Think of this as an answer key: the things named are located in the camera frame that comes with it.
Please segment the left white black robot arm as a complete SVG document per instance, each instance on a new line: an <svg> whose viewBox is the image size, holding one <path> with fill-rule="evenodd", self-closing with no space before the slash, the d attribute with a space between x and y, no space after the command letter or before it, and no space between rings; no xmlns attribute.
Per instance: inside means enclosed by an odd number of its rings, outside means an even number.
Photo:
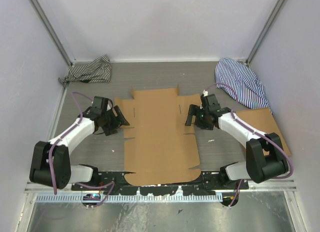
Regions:
<svg viewBox="0 0 320 232"><path fill-rule="evenodd" d="M129 122L118 106L112 109L89 107L80 113L75 122L55 138L34 146L29 180L33 183L52 187L54 191L68 184L78 184L88 190L100 186L98 169L90 165L71 165L73 150L99 128L106 136L117 133L121 126Z"/></svg>

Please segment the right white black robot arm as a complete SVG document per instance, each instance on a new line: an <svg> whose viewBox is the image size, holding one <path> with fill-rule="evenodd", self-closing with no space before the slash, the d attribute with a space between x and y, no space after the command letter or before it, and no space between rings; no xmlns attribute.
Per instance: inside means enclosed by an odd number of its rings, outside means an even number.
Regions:
<svg viewBox="0 0 320 232"><path fill-rule="evenodd" d="M194 124L200 129L214 127L227 132L245 148L245 161L223 166L219 170L220 184L232 189L238 180L252 180L259 184L269 179L286 179L294 171L292 161L285 153L278 134L260 131L243 121L229 108L214 108L191 104L186 126Z"/></svg>

